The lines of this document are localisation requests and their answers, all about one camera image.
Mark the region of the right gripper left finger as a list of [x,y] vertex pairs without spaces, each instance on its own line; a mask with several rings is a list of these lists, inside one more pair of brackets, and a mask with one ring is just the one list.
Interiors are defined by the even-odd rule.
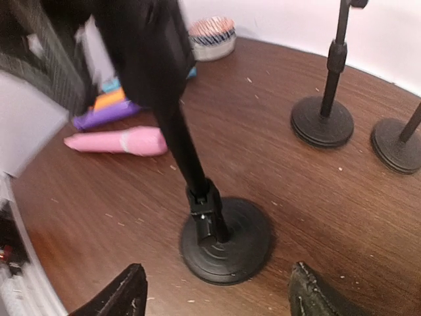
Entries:
[[128,265],[94,298],[71,313],[73,316],[143,316],[148,283],[139,263]]

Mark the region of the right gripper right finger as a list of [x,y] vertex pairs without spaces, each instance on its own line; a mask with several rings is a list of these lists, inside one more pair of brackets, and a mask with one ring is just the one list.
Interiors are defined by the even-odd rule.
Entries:
[[293,265],[288,296],[292,316],[370,315],[370,312],[348,300],[302,261]]

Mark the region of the pink microphone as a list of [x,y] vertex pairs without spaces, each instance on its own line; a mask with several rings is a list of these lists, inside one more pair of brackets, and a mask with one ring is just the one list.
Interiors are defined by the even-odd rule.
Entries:
[[64,144],[79,152],[129,153],[142,157],[158,156],[168,151],[161,130],[153,126],[79,133],[65,138]]

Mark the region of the glitter mic stand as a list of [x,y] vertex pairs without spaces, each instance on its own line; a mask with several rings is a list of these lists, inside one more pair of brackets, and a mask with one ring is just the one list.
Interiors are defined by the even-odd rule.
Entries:
[[407,123],[396,118],[384,118],[374,127],[370,141],[374,153],[384,165],[400,174],[420,170],[420,105]]

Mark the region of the purple microphone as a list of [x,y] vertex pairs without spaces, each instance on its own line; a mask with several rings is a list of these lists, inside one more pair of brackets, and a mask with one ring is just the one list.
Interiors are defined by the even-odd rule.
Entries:
[[73,125],[78,130],[88,130],[104,124],[125,119],[137,114],[143,107],[131,102],[121,101],[100,110],[90,110],[86,114],[73,118]]

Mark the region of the orange microphone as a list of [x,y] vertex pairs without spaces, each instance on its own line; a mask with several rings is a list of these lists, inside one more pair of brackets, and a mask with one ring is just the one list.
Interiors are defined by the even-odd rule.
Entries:
[[93,105],[93,110],[98,111],[102,108],[108,107],[110,105],[113,105],[115,103],[119,103],[125,100],[126,100],[126,95],[124,93],[124,90],[122,88],[119,88],[112,92],[99,95],[95,100],[95,103]]

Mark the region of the blue microphone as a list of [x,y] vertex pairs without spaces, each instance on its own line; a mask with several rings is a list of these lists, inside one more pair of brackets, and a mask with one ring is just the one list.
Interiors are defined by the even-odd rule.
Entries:
[[[187,79],[194,78],[196,76],[197,76],[197,68],[193,67],[190,70],[190,72],[187,76]],[[108,80],[106,80],[102,83],[101,92],[102,93],[110,93],[110,92],[113,92],[114,90],[117,90],[118,88],[120,88],[120,81],[115,76],[115,77],[113,77],[111,79],[108,79]]]

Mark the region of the pink mic stand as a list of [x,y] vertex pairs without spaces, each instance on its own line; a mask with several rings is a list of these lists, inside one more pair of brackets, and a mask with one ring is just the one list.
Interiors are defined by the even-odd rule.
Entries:
[[181,106],[195,57],[178,2],[103,1],[95,17],[125,94],[152,108],[186,182],[185,264],[211,284],[246,281],[270,253],[270,224],[250,201],[222,197],[201,166]]

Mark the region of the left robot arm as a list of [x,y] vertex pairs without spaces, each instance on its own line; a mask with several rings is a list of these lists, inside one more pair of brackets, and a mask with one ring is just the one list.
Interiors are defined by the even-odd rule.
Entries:
[[93,22],[98,1],[1,2],[1,172],[19,176],[112,67]]

